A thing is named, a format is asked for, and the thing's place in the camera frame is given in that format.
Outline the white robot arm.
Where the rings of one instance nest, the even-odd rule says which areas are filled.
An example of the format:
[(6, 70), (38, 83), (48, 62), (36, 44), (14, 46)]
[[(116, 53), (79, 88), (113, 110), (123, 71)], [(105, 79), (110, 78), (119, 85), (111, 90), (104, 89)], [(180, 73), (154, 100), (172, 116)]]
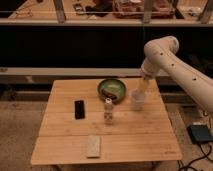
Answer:
[(154, 79), (164, 70), (203, 110), (213, 113), (213, 79), (180, 60), (176, 53), (179, 42), (174, 36), (166, 36), (147, 42), (141, 76)]

